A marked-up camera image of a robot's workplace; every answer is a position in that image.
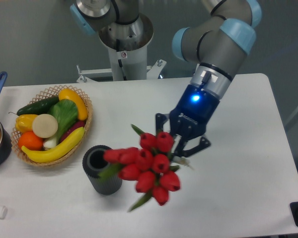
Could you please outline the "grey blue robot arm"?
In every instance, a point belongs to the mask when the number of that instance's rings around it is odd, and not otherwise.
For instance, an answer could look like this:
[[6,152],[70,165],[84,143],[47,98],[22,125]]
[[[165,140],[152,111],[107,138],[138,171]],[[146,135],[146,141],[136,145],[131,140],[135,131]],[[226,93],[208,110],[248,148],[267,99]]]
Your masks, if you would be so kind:
[[[249,55],[262,11],[255,0],[206,0],[210,19],[195,28],[178,30],[174,55],[197,64],[176,107],[155,116],[156,130],[170,123],[179,136],[175,157],[190,157],[209,147],[206,126],[220,100]],[[97,33],[107,48],[115,81],[148,79],[147,46],[153,37],[151,21],[137,0],[77,0],[70,11],[87,35]]]

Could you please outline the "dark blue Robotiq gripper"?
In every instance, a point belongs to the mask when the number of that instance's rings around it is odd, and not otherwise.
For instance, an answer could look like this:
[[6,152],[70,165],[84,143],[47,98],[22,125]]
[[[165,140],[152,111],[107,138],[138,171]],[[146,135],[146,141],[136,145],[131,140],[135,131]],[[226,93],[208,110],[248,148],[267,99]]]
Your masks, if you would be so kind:
[[[155,114],[156,135],[164,131],[170,132],[172,136],[181,136],[174,149],[174,157],[189,158],[209,148],[211,142],[202,135],[219,102],[209,92],[189,84],[170,114]],[[170,128],[165,130],[165,124],[170,125]],[[201,137],[195,146],[186,148],[188,140],[199,136]]]

